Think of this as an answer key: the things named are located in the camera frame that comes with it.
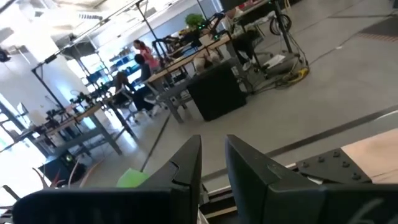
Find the green plant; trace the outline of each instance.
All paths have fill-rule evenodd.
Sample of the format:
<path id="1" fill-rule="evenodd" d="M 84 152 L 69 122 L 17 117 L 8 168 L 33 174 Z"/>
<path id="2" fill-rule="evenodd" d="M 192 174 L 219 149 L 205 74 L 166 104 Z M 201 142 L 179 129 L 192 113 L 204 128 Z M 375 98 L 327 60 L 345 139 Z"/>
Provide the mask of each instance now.
<path id="1" fill-rule="evenodd" d="M 201 14 L 189 14 L 185 18 L 185 23 L 189 26 L 189 28 L 196 29 L 205 19 Z"/>

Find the desk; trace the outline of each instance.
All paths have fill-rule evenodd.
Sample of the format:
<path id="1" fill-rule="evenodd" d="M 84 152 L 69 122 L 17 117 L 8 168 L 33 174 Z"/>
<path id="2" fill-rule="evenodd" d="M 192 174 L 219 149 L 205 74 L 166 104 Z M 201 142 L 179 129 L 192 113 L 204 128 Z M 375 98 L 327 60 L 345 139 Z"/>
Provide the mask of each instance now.
<path id="1" fill-rule="evenodd" d="M 106 104 L 110 109 L 112 109 L 118 118 L 120 122 L 123 125 L 123 129 L 117 133 L 117 135 L 112 136 L 106 128 L 101 124 L 101 122 L 98 120 L 98 118 L 95 116 L 95 113 L 99 111 L 102 107 L 103 104 Z M 77 145 L 83 145 L 83 142 L 88 141 L 96 136 L 102 135 L 104 137 L 104 141 L 96 142 L 92 145 L 90 145 L 88 148 L 82 147 L 82 149 L 78 150 L 81 151 L 81 153 L 87 153 L 90 155 L 90 149 L 94 149 L 102 144 L 109 143 L 112 148 L 119 154 L 122 154 L 122 151 L 120 150 L 118 144 L 116 144 L 116 140 L 122 135 L 124 131 L 127 131 L 136 141 L 137 137 L 130 128 L 130 126 L 127 124 L 126 120 L 123 118 L 123 116 L 117 111 L 116 107 L 113 104 L 113 98 L 110 97 L 108 99 L 104 99 L 102 103 L 97 103 L 96 105 L 92 106 L 90 109 L 86 110 L 84 113 L 79 114 L 78 116 L 72 117 L 63 123 L 61 123 L 58 127 L 55 129 L 50 129 L 45 132 L 44 136 L 39 137 L 36 139 L 36 143 L 43 141 L 47 136 L 56 134 L 57 132 L 64 130 L 67 127 L 70 127 L 72 125 L 78 124 L 80 121 L 82 121 L 85 118 L 90 118 L 92 122 L 95 125 L 95 128 L 92 130 L 89 130 L 86 133 L 83 133 L 82 135 L 78 136 L 77 138 L 72 139 L 71 141 L 65 142 L 63 145 L 55 148 L 55 153 L 60 154 L 65 150 L 69 150 L 72 147 L 75 147 Z"/>
<path id="2" fill-rule="evenodd" d="M 217 47 L 220 47 L 222 45 L 225 45 L 227 47 L 227 50 L 229 54 L 231 55 L 231 59 L 229 61 L 231 62 L 231 67 L 236 67 L 239 77 L 246 77 L 246 73 L 243 71 L 241 64 L 239 63 L 239 60 L 237 59 L 234 47 L 232 45 L 232 41 L 229 35 L 223 35 L 219 40 L 214 41 L 212 44 L 207 45 L 206 47 L 201 47 L 199 50 L 195 53 L 192 54 L 188 57 L 185 57 L 181 60 L 174 61 L 174 63 L 170 64 L 167 68 L 163 69 L 162 71 L 154 74 L 151 76 L 145 84 L 149 87 L 152 88 L 149 83 L 152 84 L 155 89 L 160 93 L 160 99 L 169 107 L 170 112 L 173 114 L 174 118 L 180 123 L 183 123 L 183 119 L 181 118 L 180 114 L 178 113 L 177 109 L 179 105 L 175 106 L 171 98 L 174 96 L 178 96 L 181 94 L 182 91 L 187 89 L 187 82 L 183 82 L 181 84 L 176 85 L 175 87 L 165 90 L 162 84 L 162 81 L 164 77 L 167 74 L 170 74 L 171 72 L 177 70 L 178 68 L 190 63 L 193 61 L 193 59 L 197 56 L 200 56 L 201 54 L 206 53 L 206 48 L 208 49 L 216 49 Z M 248 90 L 248 92 L 252 92 L 252 85 L 245 79 L 243 78 L 243 84 Z M 186 103 L 187 101 L 190 101 L 190 98 L 187 98 L 181 102 L 181 105 Z"/>

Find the pink shirt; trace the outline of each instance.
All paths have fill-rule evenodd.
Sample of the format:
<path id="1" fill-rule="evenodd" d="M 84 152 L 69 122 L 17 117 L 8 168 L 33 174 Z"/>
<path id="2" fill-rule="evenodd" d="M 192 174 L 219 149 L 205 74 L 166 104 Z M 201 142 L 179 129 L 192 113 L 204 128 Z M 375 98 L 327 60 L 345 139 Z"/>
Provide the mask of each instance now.
<path id="1" fill-rule="evenodd" d="M 140 49 L 139 53 L 144 56 L 145 62 L 150 66 L 150 68 L 157 68 L 159 66 L 159 61 L 154 58 L 148 47 L 146 49 Z"/>

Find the gray concrete floor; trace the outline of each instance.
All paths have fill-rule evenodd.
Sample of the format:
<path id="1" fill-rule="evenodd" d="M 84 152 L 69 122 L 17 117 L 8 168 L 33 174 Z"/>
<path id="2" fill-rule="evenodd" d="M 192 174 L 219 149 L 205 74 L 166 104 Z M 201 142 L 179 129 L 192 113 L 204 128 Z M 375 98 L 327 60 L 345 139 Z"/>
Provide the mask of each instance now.
<path id="1" fill-rule="evenodd" d="M 312 62 L 310 75 L 286 90 L 252 96 L 245 107 L 209 123 L 204 122 L 197 107 L 189 103 L 188 110 L 180 110 L 185 124 L 170 118 L 144 172 L 154 173 L 192 134 L 202 136 L 202 175 L 208 175 L 226 167 L 226 134 L 235 134 L 261 152 L 269 152 L 397 104 L 398 65 L 394 58 L 398 43 L 355 37 L 358 31 L 383 18 L 329 18 L 391 12 L 388 0 L 302 0 L 292 6 L 292 34 Z M 268 26 L 262 27 L 266 34 L 269 34 Z M 281 50 L 279 40 L 269 34 L 256 50 L 277 53 Z M 394 127 L 391 122 L 369 125 L 276 159 L 289 164 Z M 153 143 L 154 139 L 150 138 L 145 141 Z M 148 148 L 124 141 L 129 142 L 123 149 L 128 153 L 121 157 L 111 154 L 90 177 L 88 186 L 112 186 L 129 167 L 142 167 Z M 228 184 L 225 175 L 205 182 L 209 190 Z"/>

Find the green object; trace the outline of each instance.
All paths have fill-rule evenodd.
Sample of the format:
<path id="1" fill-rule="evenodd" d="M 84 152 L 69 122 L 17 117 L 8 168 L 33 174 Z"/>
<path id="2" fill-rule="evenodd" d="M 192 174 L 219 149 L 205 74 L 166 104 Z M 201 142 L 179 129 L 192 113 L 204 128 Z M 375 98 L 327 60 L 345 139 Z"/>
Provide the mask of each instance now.
<path id="1" fill-rule="evenodd" d="M 140 186 L 149 176 L 143 172 L 128 169 L 118 180 L 116 187 L 134 188 Z"/>
<path id="2" fill-rule="evenodd" d="M 187 15 L 185 18 L 185 23 L 192 29 L 198 28 L 204 21 L 205 19 L 202 15 L 195 13 Z"/>

